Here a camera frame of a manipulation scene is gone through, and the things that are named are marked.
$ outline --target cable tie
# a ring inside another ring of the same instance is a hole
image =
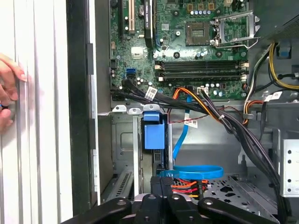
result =
[[[221,119],[223,119],[224,118],[224,115],[222,114],[219,118],[218,118],[218,120],[221,120]]]

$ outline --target blue sata port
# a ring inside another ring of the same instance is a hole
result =
[[[137,69],[126,69],[127,74],[135,74],[137,72]]]

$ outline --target finger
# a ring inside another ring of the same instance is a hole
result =
[[[0,60],[3,61],[20,80],[24,82],[27,81],[27,77],[25,76],[23,69],[21,69],[20,66],[18,66],[14,60],[10,59],[9,57],[1,53],[0,53]]]
[[[0,61],[0,76],[3,78],[5,91],[12,100],[18,99],[17,88],[15,86],[13,71],[3,62]]]
[[[9,96],[7,95],[7,93],[4,91],[4,89],[0,85],[0,104],[4,105],[4,106],[8,106],[9,101],[10,101]]]
[[[12,124],[10,119],[10,110],[4,109],[0,112],[0,133],[3,133],[5,129]]]

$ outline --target side panel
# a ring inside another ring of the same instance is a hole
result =
[[[0,51],[28,76],[1,137],[1,224],[73,216],[65,12],[59,0],[0,2]]]

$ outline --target yellow wire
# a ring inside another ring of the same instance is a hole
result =
[[[270,69],[271,69],[271,73],[272,73],[272,76],[274,78],[274,80],[280,84],[281,86],[285,87],[285,88],[289,88],[289,89],[296,89],[296,90],[299,90],[299,86],[297,85],[289,85],[289,84],[286,84],[282,81],[280,81],[278,78],[277,78],[277,75],[275,73],[275,69],[274,69],[274,64],[273,64],[273,53],[274,53],[274,50],[275,50],[275,44],[273,43],[271,48],[270,48],[270,52],[269,52],[269,63],[270,63]]]

